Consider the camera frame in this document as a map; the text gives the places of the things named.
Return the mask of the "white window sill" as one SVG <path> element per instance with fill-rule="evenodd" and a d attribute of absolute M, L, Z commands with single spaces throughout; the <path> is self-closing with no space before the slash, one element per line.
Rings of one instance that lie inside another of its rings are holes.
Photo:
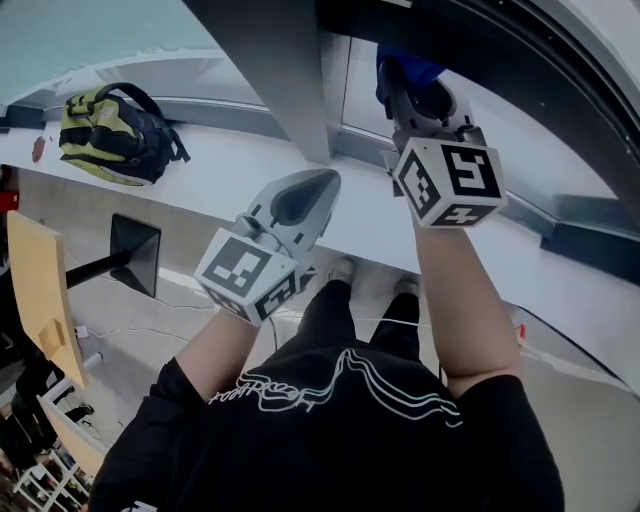
<path fill-rule="evenodd" d="M 307 166 L 292 145 L 266 137 L 192 126 L 180 136 L 190 161 L 132 195 L 232 221 L 266 184 Z M 408 206 L 386 174 L 349 158 L 332 168 L 342 186 L 321 245 L 416 270 Z M 640 394 L 640 287 L 544 251 L 538 235 L 500 216 L 468 234 L 503 299 L 559 329 Z"/>

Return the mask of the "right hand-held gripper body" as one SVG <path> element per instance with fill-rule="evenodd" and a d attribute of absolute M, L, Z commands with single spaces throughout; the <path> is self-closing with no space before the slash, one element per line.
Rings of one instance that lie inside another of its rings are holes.
<path fill-rule="evenodd" d="M 454 128 L 431 121 L 398 127 L 393 143 L 393 195 L 406 199 L 420 227 L 472 228 L 506 207 L 498 152 L 468 118 Z"/>

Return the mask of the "green and black backpack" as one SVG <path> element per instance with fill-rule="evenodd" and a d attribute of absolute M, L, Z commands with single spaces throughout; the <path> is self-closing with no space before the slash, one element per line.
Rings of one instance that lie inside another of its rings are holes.
<path fill-rule="evenodd" d="M 70 97 L 60 122 L 60 160 L 118 185 L 155 184 L 191 160 L 179 134 L 141 88 L 117 82 Z"/>

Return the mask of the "black table base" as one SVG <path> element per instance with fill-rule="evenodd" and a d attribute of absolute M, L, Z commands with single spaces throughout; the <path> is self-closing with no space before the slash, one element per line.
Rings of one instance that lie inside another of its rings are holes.
<path fill-rule="evenodd" d="M 114 213 L 110 227 L 110 254 L 67 271 L 67 288 L 109 274 L 116 282 L 155 298 L 161 234 L 155 226 Z"/>

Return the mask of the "blue cloth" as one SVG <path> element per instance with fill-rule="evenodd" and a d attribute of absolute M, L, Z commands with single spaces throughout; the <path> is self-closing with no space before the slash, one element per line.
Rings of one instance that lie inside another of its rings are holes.
<path fill-rule="evenodd" d="M 376 70 L 385 65 L 394 80 L 409 94 L 418 98 L 446 70 L 445 67 L 432 63 L 406 52 L 388 46 L 378 45 L 376 50 Z"/>

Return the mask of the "person's black printed t-shirt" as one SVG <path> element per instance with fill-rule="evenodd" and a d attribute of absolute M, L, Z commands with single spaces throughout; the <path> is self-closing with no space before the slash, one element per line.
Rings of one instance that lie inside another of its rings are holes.
<path fill-rule="evenodd" d="M 363 347 L 271 359 L 204 401 L 167 363 L 108 452 L 89 512 L 564 512 L 521 381 L 453 397 Z"/>

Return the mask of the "light wooden panel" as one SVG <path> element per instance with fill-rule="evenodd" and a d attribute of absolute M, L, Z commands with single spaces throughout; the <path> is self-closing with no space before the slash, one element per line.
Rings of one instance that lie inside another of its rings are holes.
<path fill-rule="evenodd" d="M 72 422 L 51 400 L 39 397 L 39 404 L 62 446 L 90 477 L 96 477 L 107 454 L 107 447 Z"/>

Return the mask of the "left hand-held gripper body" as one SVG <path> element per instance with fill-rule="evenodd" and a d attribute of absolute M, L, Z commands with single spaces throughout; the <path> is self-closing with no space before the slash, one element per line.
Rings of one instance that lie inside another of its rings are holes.
<path fill-rule="evenodd" d="M 280 233 L 270 216 L 241 213 L 230 229 L 219 229 L 194 277 L 224 310 L 261 325 L 317 274 L 311 250 Z"/>

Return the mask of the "large frosted window pane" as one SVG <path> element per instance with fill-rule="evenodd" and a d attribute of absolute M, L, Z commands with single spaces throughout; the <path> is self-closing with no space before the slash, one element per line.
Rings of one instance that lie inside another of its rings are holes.
<path fill-rule="evenodd" d="M 148 67 L 147 91 L 254 111 L 266 106 L 182 0 L 0 0 L 0 115 L 40 90 L 63 95 Z"/>

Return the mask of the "person's right forearm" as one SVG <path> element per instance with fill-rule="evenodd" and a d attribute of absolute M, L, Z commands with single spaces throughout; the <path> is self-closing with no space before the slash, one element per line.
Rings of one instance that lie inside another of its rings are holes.
<path fill-rule="evenodd" d="M 466 232 L 413 228 L 435 350 L 451 393 L 518 377 L 515 328 Z"/>

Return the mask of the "small wooden block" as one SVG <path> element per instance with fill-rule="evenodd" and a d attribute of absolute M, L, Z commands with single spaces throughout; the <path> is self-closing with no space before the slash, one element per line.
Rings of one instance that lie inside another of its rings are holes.
<path fill-rule="evenodd" d="M 38 335 L 40 349 L 47 360 L 53 357 L 64 347 L 65 338 L 62 325 L 55 318 L 51 319 Z"/>

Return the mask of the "person's left forearm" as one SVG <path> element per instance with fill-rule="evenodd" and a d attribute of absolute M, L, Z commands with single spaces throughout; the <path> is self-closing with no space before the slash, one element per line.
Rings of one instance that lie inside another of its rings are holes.
<path fill-rule="evenodd" d="M 259 328 L 221 309 L 177 354 L 176 361 L 204 401 L 233 385 Z"/>

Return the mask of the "person's black trousers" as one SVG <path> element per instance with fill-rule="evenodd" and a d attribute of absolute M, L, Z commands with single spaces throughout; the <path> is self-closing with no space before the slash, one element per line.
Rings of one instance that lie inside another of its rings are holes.
<path fill-rule="evenodd" d="M 358 345 L 350 299 L 351 286 L 339 281 L 327 282 L 307 306 L 299 329 L 290 340 L 292 345 L 305 348 Z M 394 295 L 365 346 L 418 361 L 419 319 L 419 297 Z"/>

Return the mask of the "light wooden table top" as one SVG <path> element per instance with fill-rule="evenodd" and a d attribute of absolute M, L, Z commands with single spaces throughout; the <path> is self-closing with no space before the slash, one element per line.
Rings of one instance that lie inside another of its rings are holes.
<path fill-rule="evenodd" d="M 88 381 L 70 312 L 63 237 L 17 211 L 7 214 L 7 234 L 12 283 L 22 328 L 41 351 L 40 331 L 51 319 L 58 320 L 65 345 L 49 361 L 84 389 Z"/>

